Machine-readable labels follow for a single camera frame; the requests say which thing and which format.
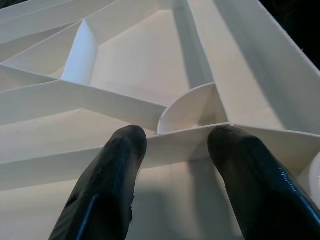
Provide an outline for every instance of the worn black rubber tip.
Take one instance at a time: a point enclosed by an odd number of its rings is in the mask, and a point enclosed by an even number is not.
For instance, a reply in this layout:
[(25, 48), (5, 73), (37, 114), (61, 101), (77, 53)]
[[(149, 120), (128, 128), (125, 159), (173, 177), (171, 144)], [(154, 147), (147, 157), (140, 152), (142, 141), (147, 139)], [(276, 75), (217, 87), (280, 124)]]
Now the worn black rubber tip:
[(117, 130), (79, 178), (49, 240), (124, 240), (146, 150), (141, 127)]
[(257, 137), (219, 126), (208, 138), (246, 240), (320, 240), (320, 212)]

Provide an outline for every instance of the white plastic tray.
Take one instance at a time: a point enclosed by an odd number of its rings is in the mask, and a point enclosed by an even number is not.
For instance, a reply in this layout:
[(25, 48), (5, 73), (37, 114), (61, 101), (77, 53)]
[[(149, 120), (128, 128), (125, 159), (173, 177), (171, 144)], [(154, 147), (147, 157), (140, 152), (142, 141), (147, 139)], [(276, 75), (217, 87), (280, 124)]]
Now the white plastic tray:
[(47, 239), (129, 124), (148, 137), (129, 240), (242, 238), (207, 149), (220, 125), (259, 137), (320, 207), (320, 74), (258, 2), (35, 1), (0, 11), (1, 239)]

